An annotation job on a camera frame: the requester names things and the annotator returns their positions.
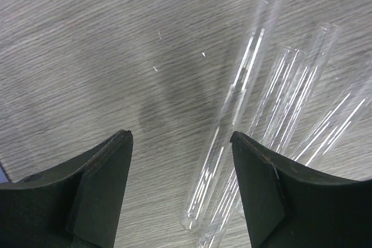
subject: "clamp jaw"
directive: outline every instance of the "clamp jaw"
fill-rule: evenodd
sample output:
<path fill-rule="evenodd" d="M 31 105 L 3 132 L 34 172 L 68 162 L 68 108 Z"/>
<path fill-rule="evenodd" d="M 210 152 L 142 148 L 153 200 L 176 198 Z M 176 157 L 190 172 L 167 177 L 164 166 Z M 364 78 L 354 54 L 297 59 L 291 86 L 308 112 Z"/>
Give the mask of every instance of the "clamp jaw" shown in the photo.
<path fill-rule="evenodd" d="M 0 184 L 0 247 L 112 248 L 133 149 L 130 131 L 56 167 Z"/>
<path fill-rule="evenodd" d="M 243 133 L 231 143 L 252 248 L 372 247 L 372 180 L 313 170 Z"/>

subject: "wood grain surface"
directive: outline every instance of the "wood grain surface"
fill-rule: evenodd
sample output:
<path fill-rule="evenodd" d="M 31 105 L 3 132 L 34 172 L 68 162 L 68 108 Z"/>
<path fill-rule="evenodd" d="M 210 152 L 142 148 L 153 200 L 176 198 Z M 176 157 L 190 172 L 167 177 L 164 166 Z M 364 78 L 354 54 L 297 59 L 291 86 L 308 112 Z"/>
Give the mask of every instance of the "wood grain surface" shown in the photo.
<path fill-rule="evenodd" d="M 134 153 L 115 247 L 194 247 L 178 216 L 252 0 L 0 0 L 0 159 L 14 181 L 119 129 Z M 280 45 L 318 21 L 344 27 L 296 144 L 371 49 L 372 0 L 288 0 L 252 102 Z M 372 175 L 372 114 L 321 170 Z M 221 248 L 250 247 L 236 218 Z"/>

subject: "tabletop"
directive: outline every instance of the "tabletop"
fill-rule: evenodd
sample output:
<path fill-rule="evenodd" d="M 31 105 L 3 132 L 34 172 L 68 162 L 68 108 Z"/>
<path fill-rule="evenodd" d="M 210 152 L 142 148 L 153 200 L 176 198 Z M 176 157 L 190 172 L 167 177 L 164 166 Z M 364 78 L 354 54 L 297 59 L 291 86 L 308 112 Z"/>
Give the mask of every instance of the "tabletop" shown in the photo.
<path fill-rule="evenodd" d="M 252 0 L 1 0 L 0 159 L 14 181 L 119 129 L 134 135 L 115 247 L 193 247 L 179 215 Z M 287 0 L 252 94 L 281 45 L 304 48 L 317 22 L 343 27 L 291 144 L 371 49 L 372 0 Z M 320 169 L 372 175 L 372 114 Z M 221 248 L 250 247 L 235 218 Z"/>

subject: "clear glass tube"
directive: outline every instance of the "clear glass tube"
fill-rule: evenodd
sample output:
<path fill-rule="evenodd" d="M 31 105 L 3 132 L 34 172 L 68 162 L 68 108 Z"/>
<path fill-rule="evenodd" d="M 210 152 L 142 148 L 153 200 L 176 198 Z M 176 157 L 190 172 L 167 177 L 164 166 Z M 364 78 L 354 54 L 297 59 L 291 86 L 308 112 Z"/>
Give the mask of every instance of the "clear glass tube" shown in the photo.
<path fill-rule="evenodd" d="M 189 231 L 198 229 L 202 223 L 226 153 L 230 150 L 230 137 L 241 122 L 283 4 L 284 0 L 256 0 L 256 6 L 253 7 L 249 28 L 234 62 L 226 93 L 202 148 L 181 212 L 181 224 Z"/>
<path fill-rule="evenodd" d="M 249 136 L 254 133 L 267 108 L 270 108 L 270 110 L 264 118 L 271 118 L 276 112 L 272 108 L 275 109 L 282 103 L 283 96 L 289 91 L 297 69 L 305 61 L 305 56 L 304 52 L 290 47 L 280 49 L 261 90 L 259 101 L 248 121 L 247 134 Z M 228 175 L 224 179 L 221 190 L 218 191 L 213 213 L 203 223 L 203 231 L 198 239 L 197 247 L 218 247 L 235 209 L 239 206 L 239 186 L 233 162 L 230 162 L 227 171 Z"/>
<path fill-rule="evenodd" d="M 297 126 L 301 113 L 310 99 L 316 84 L 338 41 L 341 28 L 334 24 L 321 23 L 312 36 L 307 50 L 306 63 L 297 72 L 294 79 L 295 87 L 285 97 L 277 115 L 269 120 L 261 144 L 279 152 L 284 150 Z"/>
<path fill-rule="evenodd" d="M 273 66 L 267 76 L 265 85 L 261 90 L 254 112 L 248 121 L 248 129 L 246 134 L 253 137 L 256 141 L 262 142 L 262 135 L 255 135 L 255 130 L 258 124 L 269 125 L 278 116 L 278 110 L 283 104 L 284 97 L 288 94 L 290 86 L 294 86 L 294 79 L 297 70 L 304 63 L 306 53 L 298 49 L 292 49 L 285 46 L 280 49 Z M 264 116 L 264 124 L 262 124 L 262 114 L 264 110 L 267 112 Z M 240 200 L 237 205 L 237 213 L 242 218 L 245 218 L 243 205 Z"/>
<path fill-rule="evenodd" d="M 351 80 L 347 89 L 325 111 L 289 158 L 312 168 L 317 167 L 326 153 L 368 111 L 372 101 L 372 61 L 364 63 Z"/>

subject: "test tube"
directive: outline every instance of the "test tube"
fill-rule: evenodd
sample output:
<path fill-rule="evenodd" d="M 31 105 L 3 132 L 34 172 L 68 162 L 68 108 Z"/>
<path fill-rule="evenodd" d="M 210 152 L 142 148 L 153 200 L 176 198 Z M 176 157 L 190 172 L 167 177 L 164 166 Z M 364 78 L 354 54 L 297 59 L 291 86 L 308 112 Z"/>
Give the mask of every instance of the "test tube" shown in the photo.
<path fill-rule="evenodd" d="M 299 66 L 304 63 L 306 54 L 303 51 L 284 47 L 280 49 L 273 66 L 267 76 L 265 85 L 261 90 L 259 101 L 248 121 L 249 136 L 252 136 L 259 124 L 263 112 L 269 108 L 280 105 L 283 96 L 291 87 L 291 82 Z M 275 111 L 268 111 L 266 117 L 272 117 Z M 216 204 L 212 215 L 203 223 L 203 231 L 197 242 L 199 248 L 217 248 L 223 239 L 232 216 L 239 206 L 239 185 L 233 162 L 228 168 L 228 176 L 218 191 Z"/>
<path fill-rule="evenodd" d="M 301 65 L 295 77 L 296 86 L 292 87 L 285 97 L 283 101 L 285 105 L 278 108 L 277 114 L 267 123 L 266 132 L 261 141 L 262 145 L 276 152 L 282 152 L 287 148 L 301 113 L 323 73 L 340 33 L 341 28 L 334 24 L 317 25 L 306 63 Z"/>
<path fill-rule="evenodd" d="M 372 101 L 372 61 L 363 63 L 350 79 L 350 85 L 325 111 L 289 158 L 312 168 L 317 167 L 368 111 Z"/>
<path fill-rule="evenodd" d="M 202 148 L 185 205 L 182 226 L 193 231 L 202 223 L 226 155 L 229 140 L 248 103 L 257 79 L 263 55 L 279 18 L 284 0 L 256 0 L 249 28 L 233 65 L 216 118 Z"/>

